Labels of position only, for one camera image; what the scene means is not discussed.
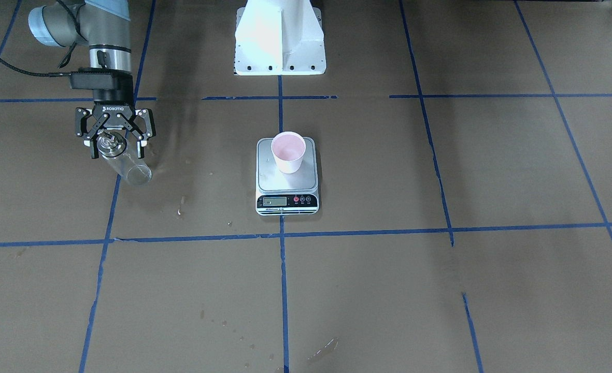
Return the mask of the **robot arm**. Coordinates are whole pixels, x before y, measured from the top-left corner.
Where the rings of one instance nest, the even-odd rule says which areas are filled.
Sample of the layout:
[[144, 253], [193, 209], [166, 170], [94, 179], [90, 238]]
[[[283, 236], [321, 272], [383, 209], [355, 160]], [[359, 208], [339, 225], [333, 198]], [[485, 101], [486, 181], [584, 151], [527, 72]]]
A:
[[75, 111], [75, 135], [90, 147], [93, 159], [126, 150], [125, 145], [104, 149], [116, 140], [114, 131], [133, 135], [139, 159], [154, 136], [152, 111], [134, 106], [130, 21], [126, 1], [57, 1], [28, 16], [31, 33], [43, 45], [88, 48], [90, 66], [68, 77], [71, 89], [92, 92], [93, 108]]

